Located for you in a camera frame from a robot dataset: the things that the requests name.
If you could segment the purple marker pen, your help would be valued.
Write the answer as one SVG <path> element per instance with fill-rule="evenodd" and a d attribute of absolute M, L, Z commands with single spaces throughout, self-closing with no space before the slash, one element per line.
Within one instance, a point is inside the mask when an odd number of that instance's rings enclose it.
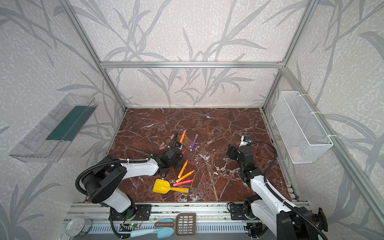
<path fill-rule="evenodd" d="M 194 140 L 193 140 L 193 143 L 192 143 L 192 145 L 191 145 L 191 147 L 190 147 L 190 151 L 193 151 L 194 150 L 194 148 L 195 148 L 195 145 L 196 145 L 196 142 L 197 142 L 197 139 L 198 139 L 198 134 L 196 134 L 195 135 L 195 138 L 194 138 Z"/>

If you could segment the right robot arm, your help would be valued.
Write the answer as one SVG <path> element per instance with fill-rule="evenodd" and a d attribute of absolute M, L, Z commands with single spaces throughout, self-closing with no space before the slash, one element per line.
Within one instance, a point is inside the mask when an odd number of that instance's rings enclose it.
<path fill-rule="evenodd" d="M 252 151 L 255 144 L 265 144 L 274 151 L 274 158 L 264 173 L 255 166 Z M 245 213 L 249 217 L 261 220 L 278 240 L 327 239 L 324 232 L 328 230 L 328 223 L 322 209 L 313 215 L 305 207 L 297 207 L 268 180 L 278 156 L 273 145 L 262 141 L 246 143 L 238 148 L 228 145 L 227 156 L 238 163 L 239 176 L 256 193 L 250 201 L 245 201 Z"/>

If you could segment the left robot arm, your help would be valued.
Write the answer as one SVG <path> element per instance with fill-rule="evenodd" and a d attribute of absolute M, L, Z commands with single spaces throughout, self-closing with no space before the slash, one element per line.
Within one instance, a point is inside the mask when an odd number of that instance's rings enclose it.
<path fill-rule="evenodd" d="M 175 146 L 142 160 L 124 160 L 107 155 L 98 164 L 82 171 L 75 180 L 76 189 L 92 203 L 111 207 L 119 214 L 134 212 L 130 197 L 119 190 L 125 180 L 140 176 L 164 176 L 169 169 L 180 169 L 184 152 Z"/>

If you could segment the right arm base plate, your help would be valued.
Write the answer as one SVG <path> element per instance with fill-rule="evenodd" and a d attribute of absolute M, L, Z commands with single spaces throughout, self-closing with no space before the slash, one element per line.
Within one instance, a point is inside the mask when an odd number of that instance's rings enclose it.
<path fill-rule="evenodd" d="M 248 218 L 245 216 L 244 204 L 236 204 L 233 202 L 227 203 L 227 210 L 231 215 L 233 221 L 247 221 Z"/>

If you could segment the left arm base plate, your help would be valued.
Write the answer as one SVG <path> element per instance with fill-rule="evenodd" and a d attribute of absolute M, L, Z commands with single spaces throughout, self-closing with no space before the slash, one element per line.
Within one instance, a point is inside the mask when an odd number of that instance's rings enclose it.
<path fill-rule="evenodd" d="M 148 221 L 151 214 L 152 205 L 132 204 L 124 212 L 119 213 L 111 208 L 109 220 L 114 221 Z"/>

